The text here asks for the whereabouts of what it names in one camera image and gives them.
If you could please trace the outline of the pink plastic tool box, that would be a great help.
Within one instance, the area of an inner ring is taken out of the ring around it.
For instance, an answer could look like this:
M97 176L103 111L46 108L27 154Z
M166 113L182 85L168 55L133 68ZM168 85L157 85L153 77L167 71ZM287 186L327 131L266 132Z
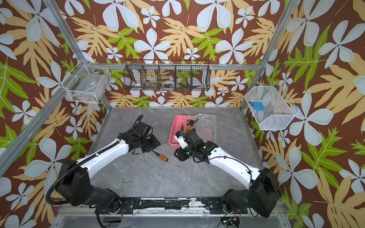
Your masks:
M195 129L199 137L202 138L204 142L211 141L213 143L217 143L216 116L208 114L198 114L196 116L176 115L173 120L168 141L172 149L175 150L180 147L179 143L174 139L174 136L181 130L182 124L184 126L184 132L187 131L187 120L191 118L195 119L194 126L191 129Z

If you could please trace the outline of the yellow black nut driver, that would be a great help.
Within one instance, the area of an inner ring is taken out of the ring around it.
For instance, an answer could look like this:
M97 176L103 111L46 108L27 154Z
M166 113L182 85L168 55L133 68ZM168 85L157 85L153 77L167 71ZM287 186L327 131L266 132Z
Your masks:
M189 131L191 128L193 128L195 123L195 119L191 118L187 120L186 129Z

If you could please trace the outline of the orange handled screwdriver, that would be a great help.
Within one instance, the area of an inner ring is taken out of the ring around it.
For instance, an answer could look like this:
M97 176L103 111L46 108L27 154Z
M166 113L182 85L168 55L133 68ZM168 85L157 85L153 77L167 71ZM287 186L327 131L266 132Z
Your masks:
M164 162L167 162L168 161L168 158L167 157L165 157L164 155L162 155L162 154L159 154L159 153L157 153L157 152L155 152L155 151L153 151L161 160L163 160Z

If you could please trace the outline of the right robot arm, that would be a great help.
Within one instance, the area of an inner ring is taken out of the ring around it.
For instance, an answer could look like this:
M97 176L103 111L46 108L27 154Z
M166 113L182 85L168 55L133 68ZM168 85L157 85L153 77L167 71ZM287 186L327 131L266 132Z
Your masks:
M217 144L204 142L195 129L183 133L176 132L174 139L180 147L174 152L180 161L192 158L196 163L206 162L216 166L236 180L244 190L229 189L221 198L221 206L227 213L254 210L258 215L268 218L280 197L282 191L273 172L264 168L262 170L249 166L244 162L229 155Z

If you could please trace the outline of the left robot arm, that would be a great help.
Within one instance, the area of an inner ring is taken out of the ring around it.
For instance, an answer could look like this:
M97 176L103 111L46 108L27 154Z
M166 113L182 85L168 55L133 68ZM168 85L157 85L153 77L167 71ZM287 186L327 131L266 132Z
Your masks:
M90 179L106 165L135 149L148 153L159 146L153 127L137 120L131 129L119 133L102 149L77 161L63 163L58 179L46 193L46 202L49 205L96 205L115 212L120 204L119 195L110 189L93 186Z

